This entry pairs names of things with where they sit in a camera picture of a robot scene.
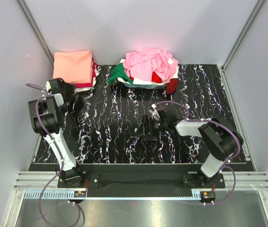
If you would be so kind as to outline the salmon orange t shirt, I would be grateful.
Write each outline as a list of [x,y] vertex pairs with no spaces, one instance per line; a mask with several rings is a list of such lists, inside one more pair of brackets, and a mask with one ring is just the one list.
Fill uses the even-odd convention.
[[92,57],[91,50],[79,52],[55,52],[53,79],[62,78],[74,84],[79,78],[81,64]]

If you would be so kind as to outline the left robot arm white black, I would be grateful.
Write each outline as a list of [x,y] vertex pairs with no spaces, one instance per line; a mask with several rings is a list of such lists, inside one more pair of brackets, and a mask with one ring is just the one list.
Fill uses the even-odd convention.
[[76,86],[62,78],[47,81],[45,88],[30,83],[26,86],[44,93],[39,99],[29,101],[28,108],[33,131],[44,138],[58,160],[56,175],[67,186],[82,186],[85,176],[65,141],[60,114],[60,107],[72,100]]

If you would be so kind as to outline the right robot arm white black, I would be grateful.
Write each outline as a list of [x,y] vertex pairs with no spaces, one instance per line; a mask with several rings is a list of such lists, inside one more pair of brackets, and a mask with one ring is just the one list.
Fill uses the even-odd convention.
[[210,187],[226,163],[240,153],[243,145],[242,136],[221,115],[203,120],[178,119],[170,109],[154,109],[150,116],[145,114],[134,136],[144,141],[156,141],[164,131],[181,137],[202,138],[209,150],[200,170],[183,180],[183,184],[191,189]]

